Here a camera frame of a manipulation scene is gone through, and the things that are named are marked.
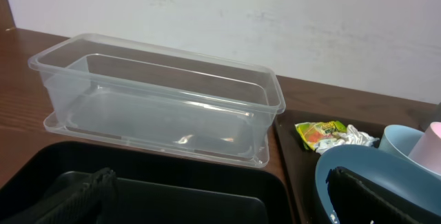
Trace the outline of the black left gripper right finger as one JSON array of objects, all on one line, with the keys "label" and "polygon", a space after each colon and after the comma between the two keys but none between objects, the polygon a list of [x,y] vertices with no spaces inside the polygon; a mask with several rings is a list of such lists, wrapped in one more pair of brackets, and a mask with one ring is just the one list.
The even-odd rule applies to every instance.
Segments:
[{"label": "black left gripper right finger", "polygon": [[430,212],[345,167],[329,171],[327,191],[340,223],[436,224]]}]

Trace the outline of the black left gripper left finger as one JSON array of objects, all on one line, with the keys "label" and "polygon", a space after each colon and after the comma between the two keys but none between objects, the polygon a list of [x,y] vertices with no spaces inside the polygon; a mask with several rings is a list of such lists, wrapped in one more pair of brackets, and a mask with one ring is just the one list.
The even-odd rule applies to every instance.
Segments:
[{"label": "black left gripper left finger", "polygon": [[105,167],[1,224],[109,223],[116,206],[116,172]]}]

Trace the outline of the dark blue plate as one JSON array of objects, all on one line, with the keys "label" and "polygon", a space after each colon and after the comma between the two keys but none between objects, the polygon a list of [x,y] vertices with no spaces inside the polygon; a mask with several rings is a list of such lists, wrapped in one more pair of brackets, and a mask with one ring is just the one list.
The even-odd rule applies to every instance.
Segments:
[{"label": "dark blue plate", "polygon": [[343,145],[320,156],[314,173],[314,203],[324,223],[340,223],[331,204],[326,179],[345,167],[412,203],[440,215],[440,180],[416,165],[372,147]]}]

